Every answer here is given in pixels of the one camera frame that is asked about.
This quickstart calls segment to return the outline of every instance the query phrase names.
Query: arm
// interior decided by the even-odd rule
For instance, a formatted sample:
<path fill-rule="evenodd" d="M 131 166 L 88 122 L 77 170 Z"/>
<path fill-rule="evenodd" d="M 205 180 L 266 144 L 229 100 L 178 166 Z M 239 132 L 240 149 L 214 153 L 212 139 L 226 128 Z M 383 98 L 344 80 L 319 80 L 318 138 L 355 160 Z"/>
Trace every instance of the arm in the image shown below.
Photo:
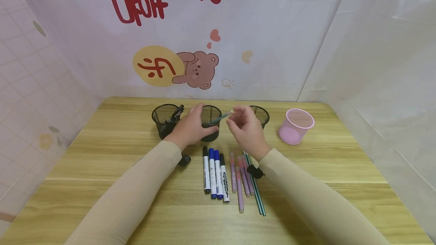
<path fill-rule="evenodd" d="M 129 168 L 95 203 L 65 244 L 126 244 L 180 161 L 181 151 L 218 130 L 201 127 L 202 108 L 202 104 L 192 107 L 169 136 Z"/>
<path fill-rule="evenodd" d="M 389 244 L 350 202 L 272 149 L 250 107 L 235 107 L 227 120 L 238 144 L 253 158 L 295 212 L 326 244 Z"/>

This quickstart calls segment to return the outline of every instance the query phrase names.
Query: blue cap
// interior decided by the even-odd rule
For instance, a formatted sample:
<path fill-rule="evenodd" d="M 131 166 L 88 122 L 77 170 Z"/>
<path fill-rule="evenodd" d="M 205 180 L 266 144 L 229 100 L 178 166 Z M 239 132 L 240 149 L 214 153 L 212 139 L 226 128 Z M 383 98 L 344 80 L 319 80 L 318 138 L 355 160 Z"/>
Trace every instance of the blue cap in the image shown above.
<path fill-rule="evenodd" d="M 211 149 L 209 149 L 209 160 L 210 159 L 214 159 L 215 158 L 215 154 L 214 154 L 214 152 L 213 152 L 214 150 L 211 148 Z"/>
<path fill-rule="evenodd" d="M 213 156 L 213 158 L 214 158 L 216 161 L 219 161 L 219 150 L 215 150 L 215 155 Z"/>

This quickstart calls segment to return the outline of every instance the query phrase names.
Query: pen holder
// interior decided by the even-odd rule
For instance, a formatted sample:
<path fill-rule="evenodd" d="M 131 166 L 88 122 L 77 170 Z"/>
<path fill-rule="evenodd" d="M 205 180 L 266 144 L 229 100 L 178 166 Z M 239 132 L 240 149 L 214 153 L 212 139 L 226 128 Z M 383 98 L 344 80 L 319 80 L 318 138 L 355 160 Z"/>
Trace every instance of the pen holder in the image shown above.
<path fill-rule="evenodd" d="M 151 113 L 151 118 L 156 123 L 157 132 L 159 133 L 159 137 L 164 139 L 167 135 L 169 135 L 177 122 L 179 122 L 179 118 L 175 119 L 170 123 L 166 123 L 167 119 L 169 119 L 173 113 L 177 110 L 178 106 L 174 104 L 163 104 L 159 107 L 156 107 Z"/>
<path fill-rule="evenodd" d="M 315 120 L 307 111 L 289 109 L 279 129 L 279 136 L 285 143 L 297 145 L 313 125 L 315 125 Z"/>
<path fill-rule="evenodd" d="M 256 118 L 260 121 L 263 129 L 265 125 L 269 122 L 269 113 L 264 108 L 257 105 L 250 105 L 250 107 L 253 110 Z"/>
<path fill-rule="evenodd" d="M 203 111 L 201 111 L 201 123 L 203 128 L 208 128 L 208 127 L 212 127 L 212 126 L 218 126 L 219 127 L 219 123 L 221 121 L 216 122 L 215 124 L 209 124 L 210 122 L 214 121 L 215 119 L 217 119 L 218 117 L 222 116 L 223 113 L 221 113 L 221 111 L 212 105 L 204 105 L 203 106 Z M 219 135 L 219 130 L 215 131 L 215 133 L 205 136 L 201 139 L 201 141 L 203 142 L 211 142 L 215 139 L 217 139 Z"/>

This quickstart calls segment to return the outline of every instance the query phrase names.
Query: cartoon bear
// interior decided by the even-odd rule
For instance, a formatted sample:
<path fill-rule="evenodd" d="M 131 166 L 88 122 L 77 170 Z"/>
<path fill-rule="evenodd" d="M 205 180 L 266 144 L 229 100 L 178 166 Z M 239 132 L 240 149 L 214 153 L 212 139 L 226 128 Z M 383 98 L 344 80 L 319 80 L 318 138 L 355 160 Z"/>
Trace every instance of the cartoon bear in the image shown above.
<path fill-rule="evenodd" d="M 174 84 L 187 82 L 190 87 L 200 87 L 203 90 L 210 88 L 210 81 L 215 75 L 215 66 L 218 65 L 218 56 L 213 53 L 206 54 L 203 51 L 195 53 L 180 52 L 177 56 L 182 59 L 185 65 L 183 76 L 173 78 Z"/>

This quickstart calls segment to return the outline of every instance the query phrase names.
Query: sleeve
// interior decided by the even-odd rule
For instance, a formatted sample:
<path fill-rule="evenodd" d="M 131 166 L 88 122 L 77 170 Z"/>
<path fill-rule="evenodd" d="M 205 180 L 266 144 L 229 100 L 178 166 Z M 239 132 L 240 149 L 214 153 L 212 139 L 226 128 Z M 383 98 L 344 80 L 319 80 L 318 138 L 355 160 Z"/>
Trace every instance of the sleeve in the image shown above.
<path fill-rule="evenodd" d="M 355 206 L 276 149 L 259 162 L 259 168 L 326 244 L 389 244 Z"/>
<path fill-rule="evenodd" d="M 126 244 L 181 157 L 178 146 L 161 141 L 103 194 L 65 244 Z"/>

